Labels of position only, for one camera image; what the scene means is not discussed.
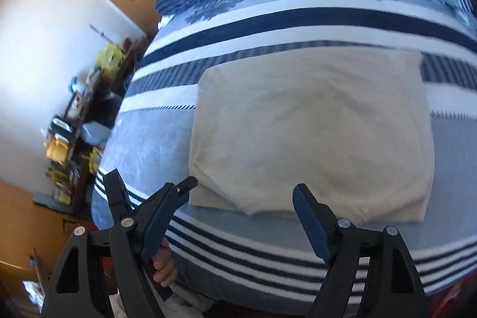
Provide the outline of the person's left hand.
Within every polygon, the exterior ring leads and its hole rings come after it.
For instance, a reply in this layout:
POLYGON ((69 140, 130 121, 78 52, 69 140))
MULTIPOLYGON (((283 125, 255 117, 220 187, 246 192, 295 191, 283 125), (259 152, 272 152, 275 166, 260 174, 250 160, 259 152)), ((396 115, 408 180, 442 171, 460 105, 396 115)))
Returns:
POLYGON ((162 287, 173 284, 178 275, 178 270, 175 265, 175 260, 172 258, 171 248, 166 237, 162 239, 159 250, 151 258, 151 261, 154 266, 154 281, 162 287))

